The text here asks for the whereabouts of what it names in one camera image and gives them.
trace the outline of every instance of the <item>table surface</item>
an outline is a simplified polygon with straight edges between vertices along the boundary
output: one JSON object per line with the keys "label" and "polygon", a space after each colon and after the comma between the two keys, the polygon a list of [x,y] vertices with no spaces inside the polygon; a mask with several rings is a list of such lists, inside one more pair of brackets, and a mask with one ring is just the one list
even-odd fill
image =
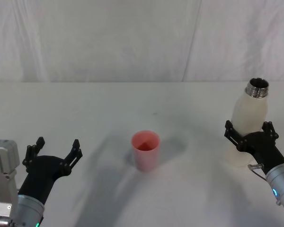
{"label": "table surface", "polygon": [[[65,157],[79,139],[83,158],[59,179],[44,227],[284,227],[284,208],[247,167],[223,160],[225,121],[245,82],[0,84],[0,139]],[[284,82],[272,82],[267,120],[284,155]],[[130,138],[153,130],[160,166],[132,165]],[[25,168],[17,168],[21,186]]]}

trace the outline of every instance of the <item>plastic cup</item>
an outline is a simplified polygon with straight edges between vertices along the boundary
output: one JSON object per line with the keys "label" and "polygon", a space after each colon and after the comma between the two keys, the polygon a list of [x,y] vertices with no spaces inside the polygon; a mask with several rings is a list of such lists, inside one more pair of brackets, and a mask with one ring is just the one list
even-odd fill
{"label": "plastic cup", "polygon": [[132,137],[136,167],[149,172],[158,165],[160,137],[153,131],[139,131]]}

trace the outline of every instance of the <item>white curtain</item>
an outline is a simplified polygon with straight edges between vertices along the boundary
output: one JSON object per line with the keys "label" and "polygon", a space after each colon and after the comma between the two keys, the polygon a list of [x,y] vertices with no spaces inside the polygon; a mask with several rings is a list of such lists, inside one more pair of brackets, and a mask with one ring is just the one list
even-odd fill
{"label": "white curtain", "polygon": [[284,80],[284,0],[0,0],[0,81]]}

